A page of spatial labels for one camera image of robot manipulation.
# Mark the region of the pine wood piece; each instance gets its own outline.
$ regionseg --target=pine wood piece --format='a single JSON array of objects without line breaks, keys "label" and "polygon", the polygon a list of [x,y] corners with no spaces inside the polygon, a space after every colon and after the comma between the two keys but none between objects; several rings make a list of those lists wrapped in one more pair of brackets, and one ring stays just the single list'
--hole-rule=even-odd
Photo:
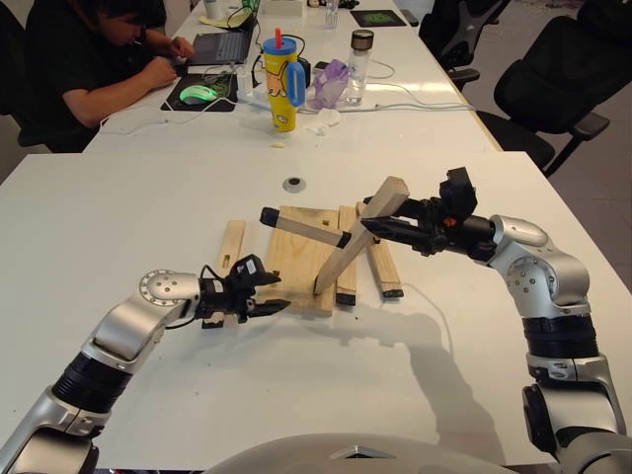
[{"label": "pine wood piece", "polygon": [[[341,205],[338,209],[338,228],[349,231],[357,220],[355,207]],[[348,306],[356,306],[357,292],[356,261],[349,264],[340,274],[336,283],[336,302]]]},{"label": "pine wood piece", "polygon": [[264,207],[261,222],[275,229],[286,230],[292,234],[302,235],[334,247],[344,248],[351,239],[351,234],[338,228],[338,222],[324,219],[322,222],[305,222],[280,215],[278,210]]},{"label": "pine wood piece", "polygon": [[[357,213],[361,215],[365,207],[366,204],[364,202],[358,202],[356,205]],[[393,261],[388,243],[374,237],[373,242],[368,244],[367,254],[375,283],[382,293],[382,297],[403,297],[404,288],[402,287],[402,281],[397,273],[397,268],[395,267],[395,262]]]},{"label": "pine wood piece", "polygon": [[[336,210],[282,206],[279,216],[301,222],[338,226]],[[334,247],[306,237],[275,229],[266,256],[266,270],[278,272],[281,281],[258,290],[261,300],[281,298],[291,301],[290,308],[331,316],[334,310],[334,288],[314,295],[314,279],[330,257]]]},{"label": "pine wood piece", "polygon": [[[226,230],[224,230],[224,237],[221,241],[217,264],[213,268],[220,277],[226,277],[230,269],[235,265],[235,262],[239,260],[245,235],[245,220],[229,220],[226,223]],[[223,323],[224,315],[214,313],[210,318],[203,319],[201,326],[203,329],[216,328],[221,327]]]},{"label": "pine wood piece", "polygon": [[[408,198],[406,183],[401,178],[389,176],[379,188],[370,203],[366,205],[361,217],[382,217],[391,215]],[[314,283],[314,294],[328,290],[336,278],[345,270],[354,258],[371,242],[371,234],[358,219],[351,228],[352,240],[344,249],[336,249],[325,265],[320,269]]]}]

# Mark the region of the black mouse pad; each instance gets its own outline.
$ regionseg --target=black mouse pad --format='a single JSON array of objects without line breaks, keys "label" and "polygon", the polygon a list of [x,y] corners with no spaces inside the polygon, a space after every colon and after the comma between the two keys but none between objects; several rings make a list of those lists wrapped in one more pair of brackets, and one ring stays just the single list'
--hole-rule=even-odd
[{"label": "black mouse pad", "polygon": [[392,10],[352,10],[351,13],[363,28],[406,26]]},{"label": "black mouse pad", "polygon": [[[189,74],[180,79],[176,88],[171,92],[167,101],[160,108],[162,111],[201,112],[209,103],[188,106],[180,100],[180,93],[190,86],[206,86],[217,93],[218,97],[225,97],[237,102],[237,76],[235,74]],[[233,112],[235,106],[226,101],[215,101],[206,112]]]}]

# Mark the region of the cartoon cup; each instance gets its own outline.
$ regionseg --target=cartoon cup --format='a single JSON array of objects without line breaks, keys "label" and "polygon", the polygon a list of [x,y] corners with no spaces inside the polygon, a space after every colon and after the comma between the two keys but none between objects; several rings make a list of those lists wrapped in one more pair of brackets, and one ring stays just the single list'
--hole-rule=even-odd
[{"label": "cartoon cup", "polygon": [[297,62],[296,41],[276,37],[264,41],[264,59],[268,82],[268,99],[273,110],[273,123],[278,131],[296,128],[296,108],[305,103],[305,69]]}]

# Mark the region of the man's hand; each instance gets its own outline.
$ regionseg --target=man's hand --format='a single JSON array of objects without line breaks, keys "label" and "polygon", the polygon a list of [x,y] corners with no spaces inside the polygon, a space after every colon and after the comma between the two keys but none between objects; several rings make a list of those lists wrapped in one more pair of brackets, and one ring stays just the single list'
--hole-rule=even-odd
[{"label": "man's hand", "polygon": [[171,52],[174,56],[189,59],[196,53],[196,50],[186,39],[182,37],[175,37],[174,40],[171,41]]},{"label": "man's hand", "polygon": [[168,86],[176,80],[176,71],[164,57],[155,57],[145,66],[142,73],[151,89]]}]

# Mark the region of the desk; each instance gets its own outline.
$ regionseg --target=desk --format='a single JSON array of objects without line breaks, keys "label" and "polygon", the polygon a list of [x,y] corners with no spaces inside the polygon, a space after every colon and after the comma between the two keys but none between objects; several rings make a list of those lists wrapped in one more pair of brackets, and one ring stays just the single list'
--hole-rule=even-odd
[{"label": "desk", "polygon": [[[397,7],[391,0],[363,0],[363,9]],[[216,29],[201,24],[198,17],[203,13],[201,2],[186,19],[177,35],[193,42],[196,34]],[[271,38],[276,26],[288,34],[300,35],[307,41],[304,56],[315,64],[319,60],[339,58],[347,62],[352,31],[359,28],[349,10],[341,9],[338,28],[324,30],[325,12],[322,8],[308,8],[302,19],[267,17],[260,14],[261,39]],[[416,30],[406,27],[376,28],[372,58],[392,65],[396,73],[387,80],[370,82],[392,83],[410,89],[420,100],[427,103],[464,102],[445,73],[417,36]],[[251,47],[247,64],[250,70],[257,56],[257,48]],[[203,72],[204,67],[192,68],[191,72]],[[371,63],[369,74],[386,75],[388,70]],[[411,98],[402,90],[392,87],[369,85],[363,105],[409,103]],[[192,113],[161,112],[160,105],[173,87],[155,91],[134,105],[133,111],[114,116],[95,137],[86,151],[90,152],[218,152],[241,146],[242,143],[258,147],[270,147],[281,140],[294,152],[317,150],[325,152],[364,153],[376,149],[384,152],[441,150],[477,152],[497,150],[498,145],[490,138],[486,128],[472,112],[419,112],[388,111],[378,113],[344,114],[343,122],[332,128],[325,137],[315,136],[301,127],[312,116],[299,116],[298,128],[292,133],[277,133],[272,126],[270,112],[239,105],[230,114],[203,114],[186,125],[162,123],[164,118],[186,121]],[[153,122],[129,135],[113,134],[122,123]]]},{"label": "desk", "polygon": [[[437,196],[445,171],[463,164],[478,190],[477,214],[536,222],[589,269],[599,346],[632,428],[630,294],[526,155],[407,153],[389,161],[377,152],[264,148],[231,159],[24,160],[0,187],[0,439],[146,272],[213,263],[228,219],[248,222],[245,252],[263,257],[271,229],[258,223],[262,206],[337,208],[371,195],[389,174],[405,178],[414,198]],[[306,190],[286,193],[289,176],[306,180]],[[381,302],[362,256],[358,305],[331,319],[286,311],[239,327],[168,333],[97,439],[100,465],[202,469],[266,440],[326,432],[411,437],[505,464],[550,460],[525,433],[520,395],[532,380],[503,280],[463,256],[391,250],[405,283],[400,302]]]}]

